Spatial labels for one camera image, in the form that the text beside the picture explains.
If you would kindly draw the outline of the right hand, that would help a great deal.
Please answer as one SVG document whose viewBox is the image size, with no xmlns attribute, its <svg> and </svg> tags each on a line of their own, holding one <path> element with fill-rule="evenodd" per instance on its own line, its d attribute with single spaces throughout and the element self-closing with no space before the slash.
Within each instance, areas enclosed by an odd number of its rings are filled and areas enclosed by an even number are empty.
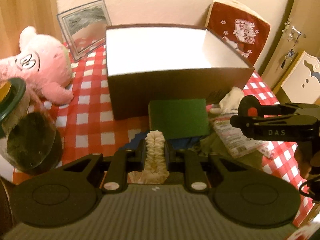
<svg viewBox="0 0 320 240">
<path fill-rule="evenodd" d="M 303 179 L 308 179 L 312 167 L 319 165 L 319 152 L 310 156 L 307 150 L 301 151 L 300 148 L 297 147 L 294 156 L 298 164 L 300 176 Z"/>
</svg>

